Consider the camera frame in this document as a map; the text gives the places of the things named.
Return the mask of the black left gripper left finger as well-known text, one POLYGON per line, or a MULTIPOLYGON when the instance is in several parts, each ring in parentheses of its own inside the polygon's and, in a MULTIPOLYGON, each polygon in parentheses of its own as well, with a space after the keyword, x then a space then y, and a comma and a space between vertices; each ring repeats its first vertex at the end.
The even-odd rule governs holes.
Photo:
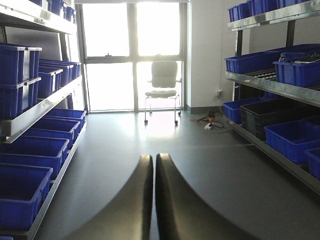
POLYGON ((148 240, 153 207, 153 159, 140 156, 116 196, 65 240, 148 240))

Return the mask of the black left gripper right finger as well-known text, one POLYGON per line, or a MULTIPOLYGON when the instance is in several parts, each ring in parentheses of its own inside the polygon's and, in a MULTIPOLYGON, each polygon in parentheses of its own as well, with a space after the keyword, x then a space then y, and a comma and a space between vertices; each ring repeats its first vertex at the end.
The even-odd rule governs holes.
POLYGON ((155 208, 161 240, 255 240, 210 207, 188 184, 168 153, 156 156, 155 208))

